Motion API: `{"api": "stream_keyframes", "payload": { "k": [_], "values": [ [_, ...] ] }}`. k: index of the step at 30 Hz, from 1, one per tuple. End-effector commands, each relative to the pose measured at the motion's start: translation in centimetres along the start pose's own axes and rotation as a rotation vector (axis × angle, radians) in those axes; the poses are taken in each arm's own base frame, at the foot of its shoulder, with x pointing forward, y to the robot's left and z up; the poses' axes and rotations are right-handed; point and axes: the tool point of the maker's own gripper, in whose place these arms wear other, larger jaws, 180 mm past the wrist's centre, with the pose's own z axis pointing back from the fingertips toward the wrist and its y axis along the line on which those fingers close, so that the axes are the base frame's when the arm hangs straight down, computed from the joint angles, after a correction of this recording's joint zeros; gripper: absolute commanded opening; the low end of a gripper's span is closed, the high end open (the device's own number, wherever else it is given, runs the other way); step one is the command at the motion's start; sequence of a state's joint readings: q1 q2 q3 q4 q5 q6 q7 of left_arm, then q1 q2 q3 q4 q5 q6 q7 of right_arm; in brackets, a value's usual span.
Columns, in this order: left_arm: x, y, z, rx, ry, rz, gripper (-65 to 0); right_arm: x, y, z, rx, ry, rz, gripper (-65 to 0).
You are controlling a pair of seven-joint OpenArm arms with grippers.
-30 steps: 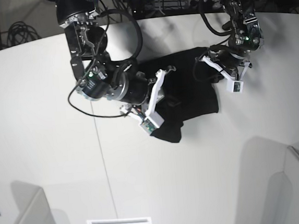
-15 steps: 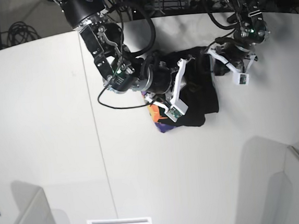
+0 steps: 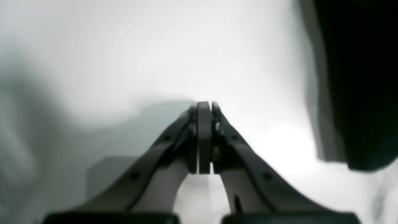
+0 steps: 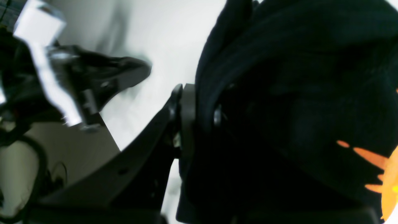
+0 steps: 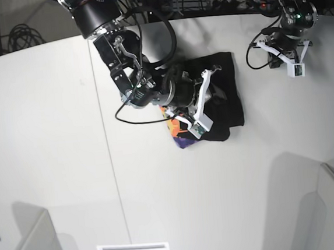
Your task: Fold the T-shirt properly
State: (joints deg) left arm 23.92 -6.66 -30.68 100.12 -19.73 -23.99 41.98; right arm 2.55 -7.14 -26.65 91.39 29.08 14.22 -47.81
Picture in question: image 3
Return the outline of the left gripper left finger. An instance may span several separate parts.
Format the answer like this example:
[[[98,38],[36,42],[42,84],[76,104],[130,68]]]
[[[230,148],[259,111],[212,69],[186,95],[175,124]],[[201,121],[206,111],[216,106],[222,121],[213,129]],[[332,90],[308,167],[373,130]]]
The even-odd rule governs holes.
[[[44,224],[178,224],[180,185],[188,174],[209,173],[210,106],[195,102],[107,189]]]

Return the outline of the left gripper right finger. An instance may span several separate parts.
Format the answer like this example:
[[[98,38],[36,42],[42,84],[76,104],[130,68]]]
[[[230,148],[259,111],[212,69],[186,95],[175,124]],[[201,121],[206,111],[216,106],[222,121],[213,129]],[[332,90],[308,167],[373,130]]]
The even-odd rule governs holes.
[[[214,172],[223,182],[231,214],[223,224],[359,224],[309,199],[258,156],[212,102]]]

